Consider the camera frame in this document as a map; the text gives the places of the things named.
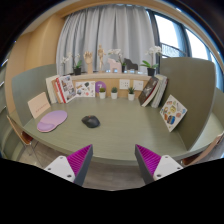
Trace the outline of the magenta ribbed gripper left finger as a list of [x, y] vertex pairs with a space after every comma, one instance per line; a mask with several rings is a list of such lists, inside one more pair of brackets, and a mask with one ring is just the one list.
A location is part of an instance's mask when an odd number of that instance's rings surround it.
[[93, 145], [90, 144], [69, 156], [58, 156], [45, 168], [45, 171], [82, 186], [92, 156]]

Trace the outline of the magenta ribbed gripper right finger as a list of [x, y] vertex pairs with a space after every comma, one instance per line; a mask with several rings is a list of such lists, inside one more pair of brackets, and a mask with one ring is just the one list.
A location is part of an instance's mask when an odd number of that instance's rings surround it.
[[182, 169], [182, 166], [169, 155], [160, 156], [138, 144], [135, 145], [135, 156], [146, 184]]

